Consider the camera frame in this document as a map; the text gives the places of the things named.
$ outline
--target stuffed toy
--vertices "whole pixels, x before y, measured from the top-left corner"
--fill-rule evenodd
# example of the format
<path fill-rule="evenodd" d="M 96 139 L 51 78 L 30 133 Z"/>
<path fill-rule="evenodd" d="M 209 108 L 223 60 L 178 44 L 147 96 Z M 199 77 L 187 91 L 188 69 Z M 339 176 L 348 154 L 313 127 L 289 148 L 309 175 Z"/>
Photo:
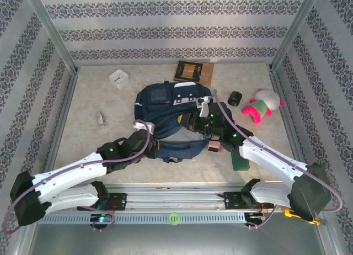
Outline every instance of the stuffed toy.
<path fill-rule="evenodd" d="M 250 104 L 243 108 L 242 113 L 250 114 L 254 123 L 259 125 L 265 114 L 271 116 L 272 111 L 278 109 L 280 105 L 285 105 L 285 102 L 274 91 L 260 88 L 255 98 L 250 100 Z"/>

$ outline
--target white box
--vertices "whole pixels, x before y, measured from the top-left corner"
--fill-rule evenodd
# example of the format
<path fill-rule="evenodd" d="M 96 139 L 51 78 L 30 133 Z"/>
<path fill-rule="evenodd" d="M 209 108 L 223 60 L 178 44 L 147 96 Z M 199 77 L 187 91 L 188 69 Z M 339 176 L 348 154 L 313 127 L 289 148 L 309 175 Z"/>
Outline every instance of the white box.
<path fill-rule="evenodd" d="M 109 76 L 109 80 L 115 87 L 121 89 L 125 84 L 128 83 L 129 75 L 123 70 L 118 69 Z"/>

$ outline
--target white plush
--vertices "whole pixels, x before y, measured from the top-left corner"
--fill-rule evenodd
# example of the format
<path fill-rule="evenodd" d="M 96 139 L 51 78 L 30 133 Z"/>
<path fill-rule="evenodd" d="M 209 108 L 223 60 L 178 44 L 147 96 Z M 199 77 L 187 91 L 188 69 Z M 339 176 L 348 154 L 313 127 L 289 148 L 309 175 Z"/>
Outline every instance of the white plush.
<path fill-rule="evenodd" d="M 263 89 L 255 94 L 255 99 L 262 100 L 270 110 L 276 110 L 281 104 L 280 97 L 269 89 Z"/>

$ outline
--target damask wallpaper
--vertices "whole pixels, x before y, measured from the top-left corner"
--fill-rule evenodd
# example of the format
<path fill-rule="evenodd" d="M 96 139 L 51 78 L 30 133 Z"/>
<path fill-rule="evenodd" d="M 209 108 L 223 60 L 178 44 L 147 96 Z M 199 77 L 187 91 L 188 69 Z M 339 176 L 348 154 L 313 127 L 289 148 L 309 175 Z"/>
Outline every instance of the damask wallpaper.
<path fill-rule="evenodd" d="M 267 62 L 303 0 L 42 0 L 77 66 Z"/>
<path fill-rule="evenodd" d="M 343 254 L 353 254 L 352 11 L 353 0 L 317 0 L 277 70 L 304 157 L 326 168 L 344 200 Z"/>
<path fill-rule="evenodd" d="M 71 74 L 27 0 L 0 1 L 0 220 L 21 171 L 42 170 Z M 11 227 L 16 222 L 10 220 Z M 0 254 L 12 238 L 0 232 Z"/>

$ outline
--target beige floor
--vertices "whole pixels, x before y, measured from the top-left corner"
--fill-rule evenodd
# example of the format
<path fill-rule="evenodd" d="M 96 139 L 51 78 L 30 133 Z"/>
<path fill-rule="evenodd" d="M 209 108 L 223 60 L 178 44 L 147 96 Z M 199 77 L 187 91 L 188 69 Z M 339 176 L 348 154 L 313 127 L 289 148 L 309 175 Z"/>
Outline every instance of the beige floor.
<path fill-rule="evenodd" d="M 109 75 L 122 69 L 130 76 L 129 85 L 117 89 L 109 82 Z M 81 67 L 71 107 L 63 132 L 55 168 L 79 160 L 105 142 L 129 137 L 132 128 L 136 94 L 145 86 L 172 81 L 176 65 L 84 66 Z M 241 109 L 248 104 L 258 88 L 272 88 L 264 63 L 215 64 L 210 89 L 218 90 L 218 97 L 226 102 L 232 91 L 243 94 L 238 107 L 230 107 L 237 124 L 246 127 L 269 146 L 292 157 L 291 149 L 279 110 L 255 126 Z M 102 109 L 108 127 L 99 129 L 96 113 Z M 250 170 L 236 172 L 231 155 L 204 150 L 193 160 L 166 164 L 162 160 L 143 159 L 125 170 L 99 177 L 105 183 L 172 183 L 172 182 L 243 182 L 252 178 L 278 180 L 271 173 L 251 163 Z"/>

